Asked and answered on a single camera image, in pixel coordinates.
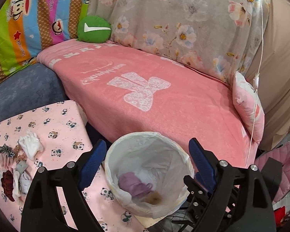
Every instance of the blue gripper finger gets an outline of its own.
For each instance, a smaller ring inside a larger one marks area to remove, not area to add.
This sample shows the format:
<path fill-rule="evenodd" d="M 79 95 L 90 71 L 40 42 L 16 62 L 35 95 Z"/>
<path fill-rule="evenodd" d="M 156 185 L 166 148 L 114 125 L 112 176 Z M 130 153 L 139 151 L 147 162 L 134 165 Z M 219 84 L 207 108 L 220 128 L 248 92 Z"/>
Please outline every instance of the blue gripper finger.
<path fill-rule="evenodd" d="M 203 148 L 200 147 L 200 144 L 196 141 L 195 138 L 192 138 L 189 141 L 189 153 L 197 169 L 199 170 L 205 187 L 208 188 L 207 190 L 210 193 L 212 193 L 216 187 L 215 170 L 212 168 L 211 164 L 203 153 Z"/>
<path fill-rule="evenodd" d="M 86 187 L 91 185 L 91 182 L 95 177 L 102 161 L 104 160 L 105 155 L 106 143 L 104 140 L 101 140 L 80 172 L 80 179 L 78 183 L 79 190 L 83 191 Z"/>

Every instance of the purple cloth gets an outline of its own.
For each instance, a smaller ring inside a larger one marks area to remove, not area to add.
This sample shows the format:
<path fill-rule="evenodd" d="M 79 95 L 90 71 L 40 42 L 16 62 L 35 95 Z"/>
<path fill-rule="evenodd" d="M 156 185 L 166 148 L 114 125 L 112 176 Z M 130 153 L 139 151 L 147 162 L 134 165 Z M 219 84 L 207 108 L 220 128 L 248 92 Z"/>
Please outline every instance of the purple cloth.
<path fill-rule="evenodd" d="M 118 186 L 137 198 L 142 198 L 152 192 L 152 184 L 144 184 L 132 172 L 122 174 L 118 179 Z"/>

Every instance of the colorful striped pillow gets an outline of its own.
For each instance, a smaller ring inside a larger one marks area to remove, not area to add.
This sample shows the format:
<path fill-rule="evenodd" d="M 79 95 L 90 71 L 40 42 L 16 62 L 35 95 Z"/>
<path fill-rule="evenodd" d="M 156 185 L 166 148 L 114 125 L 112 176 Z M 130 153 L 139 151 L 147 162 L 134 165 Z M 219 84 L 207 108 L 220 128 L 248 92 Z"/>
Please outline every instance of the colorful striped pillow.
<path fill-rule="evenodd" d="M 43 49 L 76 38 L 89 0 L 7 0 L 0 10 L 0 83 Z"/>

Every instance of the dark red cloth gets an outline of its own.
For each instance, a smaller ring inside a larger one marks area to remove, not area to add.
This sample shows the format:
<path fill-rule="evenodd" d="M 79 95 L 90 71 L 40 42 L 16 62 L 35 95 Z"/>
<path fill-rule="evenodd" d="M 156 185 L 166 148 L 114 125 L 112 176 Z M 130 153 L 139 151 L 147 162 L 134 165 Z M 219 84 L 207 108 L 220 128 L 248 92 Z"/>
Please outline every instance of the dark red cloth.
<path fill-rule="evenodd" d="M 2 174 L 1 184 L 3 187 L 3 192 L 10 201 L 15 201 L 12 195 L 13 192 L 13 174 L 10 170 L 7 170 Z"/>
<path fill-rule="evenodd" d="M 286 207 L 283 206 L 274 211 L 276 226 L 281 226 L 281 221 L 286 215 Z"/>

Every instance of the pink pillow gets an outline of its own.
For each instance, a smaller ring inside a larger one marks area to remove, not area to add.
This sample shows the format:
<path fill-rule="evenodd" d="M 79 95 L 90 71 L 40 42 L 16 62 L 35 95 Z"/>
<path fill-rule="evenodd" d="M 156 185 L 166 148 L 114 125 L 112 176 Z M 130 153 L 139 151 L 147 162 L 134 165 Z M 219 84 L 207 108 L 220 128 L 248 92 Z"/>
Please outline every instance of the pink pillow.
<path fill-rule="evenodd" d="M 254 122 L 254 104 L 256 92 L 244 76 L 236 72 L 233 80 L 233 105 L 239 113 L 245 127 L 252 134 L 254 123 L 254 133 L 252 138 L 256 143 L 260 143 L 264 130 L 264 111 L 259 97 L 257 97 L 256 119 Z"/>

